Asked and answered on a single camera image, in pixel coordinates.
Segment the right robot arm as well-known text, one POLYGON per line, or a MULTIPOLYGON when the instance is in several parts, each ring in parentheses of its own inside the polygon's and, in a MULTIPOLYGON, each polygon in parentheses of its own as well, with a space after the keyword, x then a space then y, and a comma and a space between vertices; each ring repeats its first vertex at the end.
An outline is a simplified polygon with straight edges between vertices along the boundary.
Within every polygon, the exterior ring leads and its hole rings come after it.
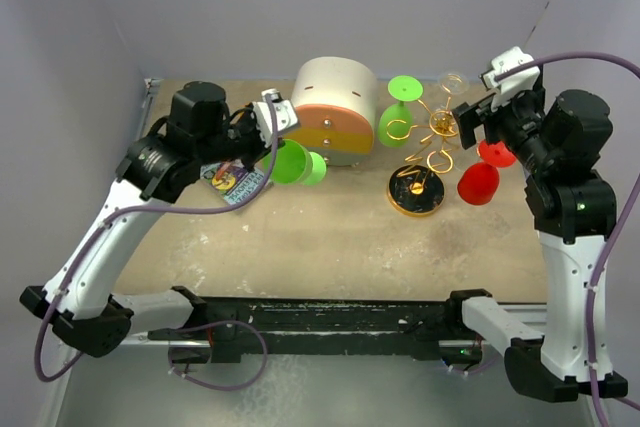
POLYGON ((610 109, 600 97, 566 90, 544 108, 544 91, 518 94, 493 109, 486 97, 453 110, 463 148, 502 142, 527 173, 525 200, 534 219, 547 269, 545 329, 539 332, 510 314, 487 292, 456 291, 445 313, 456 338, 473 332, 503 357, 512 388, 545 402, 579 395, 622 399, 628 382, 607 352, 602 276, 605 248, 614 240, 616 195, 594 165, 613 132, 610 109))

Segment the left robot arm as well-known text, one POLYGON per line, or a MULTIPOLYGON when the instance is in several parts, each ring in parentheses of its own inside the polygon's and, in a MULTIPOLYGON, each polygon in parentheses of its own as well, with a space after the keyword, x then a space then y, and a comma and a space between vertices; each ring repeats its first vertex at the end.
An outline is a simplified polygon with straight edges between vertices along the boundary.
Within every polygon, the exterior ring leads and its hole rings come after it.
POLYGON ((204 215, 180 208, 183 191, 207 164, 240 161, 247 169, 275 155, 291 127, 291 105, 275 89, 232 111, 225 90, 192 81, 177 90, 166 115, 128 148, 103 207, 69 260, 43 286, 29 286, 21 304, 41 325, 33 359, 41 362, 47 332, 79 355, 103 357, 131 334, 174 330, 184 339, 202 334, 207 304, 184 287, 150 295, 116 295, 124 267, 161 216, 204 215))

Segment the gold wine glass rack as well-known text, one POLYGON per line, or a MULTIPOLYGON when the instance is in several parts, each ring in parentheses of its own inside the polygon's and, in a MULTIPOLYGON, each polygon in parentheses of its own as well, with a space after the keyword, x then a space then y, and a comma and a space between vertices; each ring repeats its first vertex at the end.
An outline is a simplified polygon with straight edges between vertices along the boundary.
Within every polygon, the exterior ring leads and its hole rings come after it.
POLYGON ((424 131, 425 135, 419 140, 417 151, 405 157, 390 175, 386 187, 390 204, 401 214, 416 218, 435 213, 444 202, 446 189, 442 176, 453 170, 451 152, 456 149, 458 137, 449 104, 432 108, 422 96, 408 104, 413 125, 403 145, 417 131, 424 131))

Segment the clear round wine glass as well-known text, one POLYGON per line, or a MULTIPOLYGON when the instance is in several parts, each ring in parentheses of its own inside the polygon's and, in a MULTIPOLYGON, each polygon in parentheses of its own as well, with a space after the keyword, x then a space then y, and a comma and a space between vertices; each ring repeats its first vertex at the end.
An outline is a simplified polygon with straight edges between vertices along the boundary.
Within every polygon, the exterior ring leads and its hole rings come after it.
POLYGON ((439 87, 449 96, 462 95, 469 89, 466 76, 456 71, 447 71, 438 78, 439 87))

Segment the green goblet front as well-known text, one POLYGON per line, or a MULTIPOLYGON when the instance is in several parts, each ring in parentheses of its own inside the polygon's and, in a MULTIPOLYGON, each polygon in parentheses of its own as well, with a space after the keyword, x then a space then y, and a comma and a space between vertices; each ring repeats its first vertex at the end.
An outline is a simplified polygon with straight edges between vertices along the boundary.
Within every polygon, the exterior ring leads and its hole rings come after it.
POLYGON ((400 147, 409 138, 413 116, 408 104, 417 101, 423 94, 421 82, 409 75, 399 75, 387 84, 388 93, 395 102, 380 116, 377 136, 386 147, 400 147))

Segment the red plastic goblet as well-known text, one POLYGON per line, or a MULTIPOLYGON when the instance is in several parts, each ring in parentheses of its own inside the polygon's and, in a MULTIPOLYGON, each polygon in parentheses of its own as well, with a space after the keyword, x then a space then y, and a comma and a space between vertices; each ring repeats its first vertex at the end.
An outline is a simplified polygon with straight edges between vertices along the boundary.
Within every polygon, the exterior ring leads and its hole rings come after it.
POLYGON ((459 197, 467 204, 488 204, 500 184, 500 170, 512 166, 516 156, 502 141, 488 143, 482 140, 476 147, 479 161, 468 167, 457 184, 459 197))

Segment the green goblet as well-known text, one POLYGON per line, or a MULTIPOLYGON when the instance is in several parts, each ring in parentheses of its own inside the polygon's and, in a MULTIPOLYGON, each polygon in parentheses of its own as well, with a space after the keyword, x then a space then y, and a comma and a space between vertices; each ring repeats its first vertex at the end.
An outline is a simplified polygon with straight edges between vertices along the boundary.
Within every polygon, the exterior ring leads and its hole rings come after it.
POLYGON ((386 147, 400 147, 409 138, 413 116, 408 104, 417 101, 423 94, 421 82, 409 75, 399 75, 387 84, 388 93, 395 102, 380 116, 377 136, 386 147))
POLYGON ((320 183, 326 173, 327 165, 320 154, 309 151, 294 140, 285 139, 278 148, 269 177, 277 184, 311 186, 320 183))

